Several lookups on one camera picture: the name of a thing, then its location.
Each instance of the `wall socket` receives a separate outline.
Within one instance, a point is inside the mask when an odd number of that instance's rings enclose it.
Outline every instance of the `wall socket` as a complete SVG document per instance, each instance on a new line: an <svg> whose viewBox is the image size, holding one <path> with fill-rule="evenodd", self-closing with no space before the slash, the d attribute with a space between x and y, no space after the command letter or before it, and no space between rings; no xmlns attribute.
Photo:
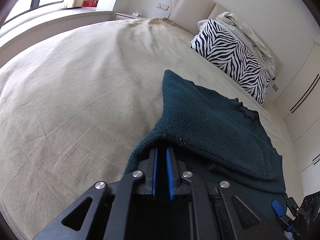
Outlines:
<svg viewBox="0 0 320 240"><path fill-rule="evenodd" d="M163 4L163 3L158 3L156 7L159 8L159 9L161 9L161 10L167 11L168 8L169 8L169 5L165 5L165 4Z"/></svg>
<svg viewBox="0 0 320 240"><path fill-rule="evenodd" d="M272 85L272 88L273 88L273 90L274 90L275 92L277 92L277 91L279 90L279 88L276 86L276 84L273 84L273 85Z"/></svg>

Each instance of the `headboard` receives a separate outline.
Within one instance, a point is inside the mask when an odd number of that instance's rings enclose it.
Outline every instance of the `headboard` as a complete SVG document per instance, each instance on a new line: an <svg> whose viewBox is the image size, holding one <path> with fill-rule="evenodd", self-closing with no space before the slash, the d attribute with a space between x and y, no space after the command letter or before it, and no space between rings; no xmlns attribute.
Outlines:
<svg viewBox="0 0 320 240"><path fill-rule="evenodd" d="M226 11L229 10L214 0L171 0L171 13L169 19L192 34L198 34L198 21L204 19L215 20L219 14ZM261 38L260 40L275 58L276 77L282 68L282 63L272 49Z"/></svg>

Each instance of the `mattress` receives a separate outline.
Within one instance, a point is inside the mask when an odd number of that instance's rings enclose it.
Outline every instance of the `mattress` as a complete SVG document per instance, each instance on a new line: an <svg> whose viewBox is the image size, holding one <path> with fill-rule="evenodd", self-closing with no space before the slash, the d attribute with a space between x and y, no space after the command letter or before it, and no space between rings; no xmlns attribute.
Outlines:
<svg viewBox="0 0 320 240"><path fill-rule="evenodd" d="M273 104L263 109L193 51L192 39L167 19L104 22L42 41L0 69L0 211L19 239L32 239L95 182L121 179L162 115L166 69L258 111L283 156L287 194L302 201Z"/></svg>

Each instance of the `zebra stripe pattern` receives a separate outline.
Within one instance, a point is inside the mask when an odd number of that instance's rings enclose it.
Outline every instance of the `zebra stripe pattern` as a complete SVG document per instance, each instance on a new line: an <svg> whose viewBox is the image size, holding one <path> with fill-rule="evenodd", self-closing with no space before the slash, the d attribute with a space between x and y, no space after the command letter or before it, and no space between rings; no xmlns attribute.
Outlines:
<svg viewBox="0 0 320 240"><path fill-rule="evenodd" d="M210 19L191 47L264 106L269 74L242 41Z"/></svg>

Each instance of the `nightstand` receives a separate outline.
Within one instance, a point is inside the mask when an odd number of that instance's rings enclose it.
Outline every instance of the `nightstand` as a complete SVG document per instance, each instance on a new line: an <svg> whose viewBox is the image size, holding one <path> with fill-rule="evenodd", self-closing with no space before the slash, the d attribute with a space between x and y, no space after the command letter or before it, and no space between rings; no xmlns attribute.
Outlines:
<svg viewBox="0 0 320 240"><path fill-rule="evenodd" d="M116 13L115 18L113 20L116 21L116 20L128 20L128 19L140 19L140 18L144 18L144 17L134 16L127 13Z"/></svg>

